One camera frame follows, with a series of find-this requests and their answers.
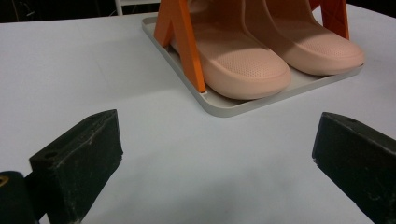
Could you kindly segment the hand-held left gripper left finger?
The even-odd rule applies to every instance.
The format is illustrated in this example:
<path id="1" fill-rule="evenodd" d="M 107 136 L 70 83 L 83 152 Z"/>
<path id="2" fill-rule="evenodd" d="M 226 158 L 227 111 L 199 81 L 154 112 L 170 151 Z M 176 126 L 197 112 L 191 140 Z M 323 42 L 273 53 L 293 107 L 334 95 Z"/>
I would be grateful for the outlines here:
<path id="1" fill-rule="evenodd" d="M 80 224 L 121 159 L 118 112 L 85 118 L 29 159 L 35 216 Z"/>

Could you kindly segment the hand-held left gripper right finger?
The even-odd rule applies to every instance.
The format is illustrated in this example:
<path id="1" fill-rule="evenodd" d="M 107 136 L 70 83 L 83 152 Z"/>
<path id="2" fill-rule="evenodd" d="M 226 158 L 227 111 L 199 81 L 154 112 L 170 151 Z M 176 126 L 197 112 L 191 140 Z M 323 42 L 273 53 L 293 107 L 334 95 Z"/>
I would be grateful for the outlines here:
<path id="1" fill-rule="evenodd" d="M 374 224 L 396 224 L 396 140 L 342 115 L 321 115 L 317 167 Z"/>

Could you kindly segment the pink slipper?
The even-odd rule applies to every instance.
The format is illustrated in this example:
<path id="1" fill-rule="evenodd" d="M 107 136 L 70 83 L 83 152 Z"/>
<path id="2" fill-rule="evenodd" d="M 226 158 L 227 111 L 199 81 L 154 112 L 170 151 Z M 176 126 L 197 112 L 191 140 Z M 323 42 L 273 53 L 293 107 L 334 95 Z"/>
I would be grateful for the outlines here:
<path id="1" fill-rule="evenodd" d="M 205 84 L 232 99 L 276 94 L 291 82 L 289 66 L 248 34 L 245 0 L 188 0 Z"/>
<path id="2" fill-rule="evenodd" d="M 320 25 L 308 0 L 245 0 L 245 30 L 293 68 L 337 75 L 364 64 L 355 43 Z"/>

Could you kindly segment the grey shoe rack orange supports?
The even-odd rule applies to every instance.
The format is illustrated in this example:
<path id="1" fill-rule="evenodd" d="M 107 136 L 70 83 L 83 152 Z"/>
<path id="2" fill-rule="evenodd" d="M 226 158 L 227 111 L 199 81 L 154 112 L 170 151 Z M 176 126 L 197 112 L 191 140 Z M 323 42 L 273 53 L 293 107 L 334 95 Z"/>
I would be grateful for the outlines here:
<path id="1" fill-rule="evenodd" d="M 143 19 L 142 27 L 195 100 L 213 116 L 227 118 L 239 115 L 354 76 L 362 68 L 361 65 L 342 74 L 315 76 L 289 65 L 291 82 L 283 91 L 252 100 L 225 97 L 205 84 L 187 1 L 162 0 L 158 15 Z"/>

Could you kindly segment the pale blue table cover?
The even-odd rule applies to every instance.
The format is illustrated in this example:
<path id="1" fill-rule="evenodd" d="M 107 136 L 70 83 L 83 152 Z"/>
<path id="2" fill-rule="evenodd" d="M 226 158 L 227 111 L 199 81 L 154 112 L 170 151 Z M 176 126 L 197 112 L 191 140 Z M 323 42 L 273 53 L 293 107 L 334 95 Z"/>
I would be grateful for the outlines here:
<path id="1" fill-rule="evenodd" d="M 314 164 L 320 115 L 396 139 L 396 19 L 347 10 L 359 74 L 217 118 L 151 43 L 141 17 L 0 24 L 0 171 L 116 109 L 123 159 L 87 224 L 371 224 Z"/>

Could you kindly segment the white desk frame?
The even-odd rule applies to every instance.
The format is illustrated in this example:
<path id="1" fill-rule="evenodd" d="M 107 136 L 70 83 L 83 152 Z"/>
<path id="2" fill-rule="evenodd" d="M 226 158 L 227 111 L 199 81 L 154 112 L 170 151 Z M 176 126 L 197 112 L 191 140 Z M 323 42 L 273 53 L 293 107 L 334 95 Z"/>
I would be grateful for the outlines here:
<path id="1" fill-rule="evenodd" d="M 161 0 L 114 0 L 116 11 L 119 16 L 123 15 L 123 10 L 131 14 L 157 11 Z"/>

